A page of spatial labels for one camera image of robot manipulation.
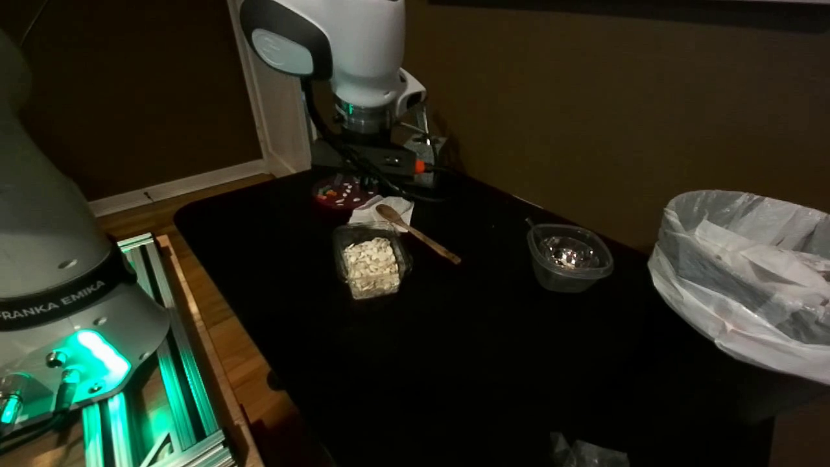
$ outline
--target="trash bin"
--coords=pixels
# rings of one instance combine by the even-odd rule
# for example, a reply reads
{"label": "trash bin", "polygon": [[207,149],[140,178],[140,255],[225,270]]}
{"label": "trash bin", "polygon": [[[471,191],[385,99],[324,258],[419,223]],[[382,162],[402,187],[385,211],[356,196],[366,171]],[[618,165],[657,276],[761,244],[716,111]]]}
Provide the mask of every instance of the trash bin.
{"label": "trash bin", "polygon": [[718,350],[830,385],[827,213],[751,192],[685,192],[664,207],[648,272]]}

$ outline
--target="plastic container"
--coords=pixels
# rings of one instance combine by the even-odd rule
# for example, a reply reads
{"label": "plastic container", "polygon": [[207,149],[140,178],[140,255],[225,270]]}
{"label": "plastic container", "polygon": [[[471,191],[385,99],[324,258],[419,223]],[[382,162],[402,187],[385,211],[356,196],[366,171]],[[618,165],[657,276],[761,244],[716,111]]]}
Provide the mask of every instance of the plastic container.
{"label": "plastic container", "polygon": [[397,232],[368,226],[336,230],[337,272],[356,301],[395,297],[411,272]]}
{"label": "plastic container", "polygon": [[528,248],[541,287],[555,293],[582,293],[616,270],[607,244],[570,223],[533,226]]}

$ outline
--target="black tablecloth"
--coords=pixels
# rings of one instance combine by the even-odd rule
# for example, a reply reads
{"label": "black tablecloth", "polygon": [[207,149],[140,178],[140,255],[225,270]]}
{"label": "black tablecloth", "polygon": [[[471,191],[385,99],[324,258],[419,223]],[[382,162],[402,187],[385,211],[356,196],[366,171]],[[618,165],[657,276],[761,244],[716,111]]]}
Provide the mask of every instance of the black tablecloth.
{"label": "black tablecloth", "polygon": [[613,279],[541,288],[528,218],[559,218],[465,178],[414,218],[465,266],[406,240],[406,288],[356,303],[336,270],[340,220],[311,200],[323,178],[200,200],[176,226],[346,467],[550,464],[554,431],[685,464],[678,450],[744,436],[734,427],[800,385],[714,350],[657,300],[647,255],[616,241]]}

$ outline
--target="white plastic bag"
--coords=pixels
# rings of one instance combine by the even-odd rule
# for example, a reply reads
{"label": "white plastic bag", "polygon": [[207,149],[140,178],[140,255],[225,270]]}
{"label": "white plastic bag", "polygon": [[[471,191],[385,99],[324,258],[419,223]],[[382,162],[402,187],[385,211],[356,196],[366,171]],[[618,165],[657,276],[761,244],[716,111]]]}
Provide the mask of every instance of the white plastic bag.
{"label": "white plastic bag", "polygon": [[748,192],[664,207],[653,288],[723,353],[830,385],[830,215]]}

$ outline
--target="floor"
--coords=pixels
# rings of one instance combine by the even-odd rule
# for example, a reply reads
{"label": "floor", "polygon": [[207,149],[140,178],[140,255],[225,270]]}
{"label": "floor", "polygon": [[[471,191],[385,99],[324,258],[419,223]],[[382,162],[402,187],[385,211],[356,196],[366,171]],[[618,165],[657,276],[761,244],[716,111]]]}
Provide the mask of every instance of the floor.
{"label": "floor", "polygon": [[[188,241],[176,235],[175,213],[200,197],[214,197],[262,180],[248,180],[225,187],[215,187],[200,196],[155,204],[132,213],[102,218],[102,230],[118,240],[132,235],[167,235],[176,249],[190,291],[197,300],[200,314],[207,326],[214,346],[222,357],[223,371],[235,396],[251,427],[261,445],[261,454],[270,467],[332,467],[324,446],[305,427],[302,412],[285,392],[267,387],[267,364],[225,306],[197,258],[188,249]],[[804,409],[783,412],[775,420],[773,451],[769,467],[830,467],[830,397],[816,399]]]}

